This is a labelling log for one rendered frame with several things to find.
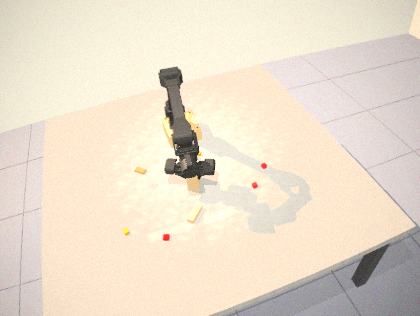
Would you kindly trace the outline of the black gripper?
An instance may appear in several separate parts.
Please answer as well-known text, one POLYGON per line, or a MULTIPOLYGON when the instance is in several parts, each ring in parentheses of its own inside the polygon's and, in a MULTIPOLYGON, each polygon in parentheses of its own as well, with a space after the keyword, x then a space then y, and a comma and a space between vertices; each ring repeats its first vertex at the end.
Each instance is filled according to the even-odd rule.
MULTIPOLYGON (((186 179, 185 177, 182 176, 180 163, 177 162, 176 164, 176 162, 177 162, 177 158, 166 159, 165 166, 164 166, 165 174, 173 175, 175 173, 176 176, 180 176, 186 179)), ((214 159, 204 159, 204 161, 197 162, 197 165, 199 169, 199 174, 197 175, 198 180, 200 180, 202 176, 215 174, 216 162, 214 159)))

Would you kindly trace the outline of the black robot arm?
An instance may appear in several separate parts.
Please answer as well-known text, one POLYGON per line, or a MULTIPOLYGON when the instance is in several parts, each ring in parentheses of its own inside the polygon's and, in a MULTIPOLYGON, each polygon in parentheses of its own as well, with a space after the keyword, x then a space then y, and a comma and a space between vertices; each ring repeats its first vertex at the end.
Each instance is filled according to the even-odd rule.
POLYGON ((173 131, 171 137, 175 156, 179 156, 182 176, 193 178, 199 174, 197 165, 199 145, 196 132, 192 130, 191 124, 185 117, 185 106, 182 103, 179 90, 183 83, 182 72, 179 67, 160 69, 159 71, 160 84, 167 89, 167 101, 163 107, 165 117, 169 118, 169 128, 173 131))

